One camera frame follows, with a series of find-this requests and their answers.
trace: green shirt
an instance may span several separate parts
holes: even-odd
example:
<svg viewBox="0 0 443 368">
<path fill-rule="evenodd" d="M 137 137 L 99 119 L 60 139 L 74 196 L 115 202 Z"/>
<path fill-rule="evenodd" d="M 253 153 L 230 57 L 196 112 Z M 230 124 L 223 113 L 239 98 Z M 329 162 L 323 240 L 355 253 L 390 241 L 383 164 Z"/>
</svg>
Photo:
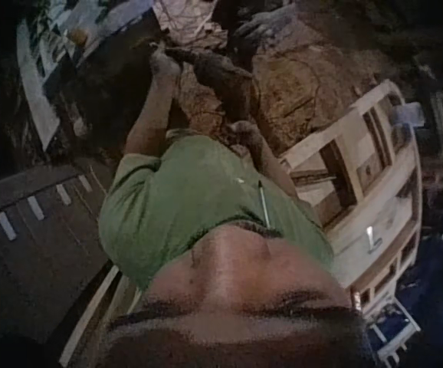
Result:
<svg viewBox="0 0 443 368">
<path fill-rule="evenodd" d="M 328 268 L 332 249 L 306 211 L 207 136 L 184 137 L 161 159 L 140 154 L 122 159 L 100 212 L 104 250 L 144 289 L 206 231 L 230 219 L 264 223 L 259 181 L 271 227 Z"/>
</svg>

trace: green t-shirt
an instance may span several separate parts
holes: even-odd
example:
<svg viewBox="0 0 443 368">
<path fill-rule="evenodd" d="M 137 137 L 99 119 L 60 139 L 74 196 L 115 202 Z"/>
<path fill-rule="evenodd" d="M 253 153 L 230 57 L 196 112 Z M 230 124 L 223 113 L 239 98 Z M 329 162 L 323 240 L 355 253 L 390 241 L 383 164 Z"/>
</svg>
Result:
<svg viewBox="0 0 443 368">
<path fill-rule="evenodd" d="M 207 136 L 184 137 L 161 159 L 140 154 L 122 159 L 100 212 L 104 250 L 144 289 L 200 234 L 230 219 L 264 223 L 259 181 L 271 227 L 328 268 L 332 249 L 303 207 Z"/>
</svg>

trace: hand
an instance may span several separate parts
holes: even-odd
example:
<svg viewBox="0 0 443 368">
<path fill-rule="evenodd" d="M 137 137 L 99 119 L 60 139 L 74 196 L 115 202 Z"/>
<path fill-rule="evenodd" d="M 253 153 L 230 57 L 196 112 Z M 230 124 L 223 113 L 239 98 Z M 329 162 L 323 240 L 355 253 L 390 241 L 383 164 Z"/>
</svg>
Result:
<svg viewBox="0 0 443 368">
<path fill-rule="evenodd" d="M 228 127 L 236 135 L 237 143 L 246 146 L 251 153 L 263 146 L 264 137 L 256 124 L 242 120 Z"/>
<path fill-rule="evenodd" d="M 291 22 L 294 7 L 284 6 L 275 11 L 257 13 L 234 33 L 246 48 L 256 48 L 266 38 L 274 37 L 285 25 Z"/>
<path fill-rule="evenodd" d="M 174 59 L 168 57 L 162 48 L 157 48 L 150 57 L 152 76 L 157 81 L 177 83 L 181 67 Z"/>
</svg>

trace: person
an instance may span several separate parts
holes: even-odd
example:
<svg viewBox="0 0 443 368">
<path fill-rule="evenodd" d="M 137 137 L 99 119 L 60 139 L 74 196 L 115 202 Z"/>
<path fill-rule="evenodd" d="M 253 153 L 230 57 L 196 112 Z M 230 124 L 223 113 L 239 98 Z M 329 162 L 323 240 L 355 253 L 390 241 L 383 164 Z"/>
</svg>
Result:
<svg viewBox="0 0 443 368">
<path fill-rule="evenodd" d="M 108 327 L 97 366 L 372 366 L 331 247 L 257 126 L 231 126 L 253 166 L 207 136 L 169 142 L 180 67 L 160 49 L 150 63 L 99 219 L 143 294 Z"/>
</svg>

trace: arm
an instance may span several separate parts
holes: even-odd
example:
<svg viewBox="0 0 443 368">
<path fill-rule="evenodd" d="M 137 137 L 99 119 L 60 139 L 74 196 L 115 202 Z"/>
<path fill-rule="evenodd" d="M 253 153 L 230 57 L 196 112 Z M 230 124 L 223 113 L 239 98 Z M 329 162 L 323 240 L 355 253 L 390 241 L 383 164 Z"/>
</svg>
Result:
<svg viewBox="0 0 443 368">
<path fill-rule="evenodd" d="M 142 112 L 126 138 L 125 155 L 141 153 L 160 157 L 165 149 L 169 111 L 176 92 L 180 67 L 160 49 L 150 58 L 150 66 L 152 84 Z"/>
<path fill-rule="evenodd" d="M 240 137 L 241 144 L 251 153 L 252 161 L 258 172 L 269 178 L 290 197 L 298 199 L 297 190 L 291 177 L 285 173 L 259 128 L 248 121 L 239 121 L 231 126 Z"/>
</svg>

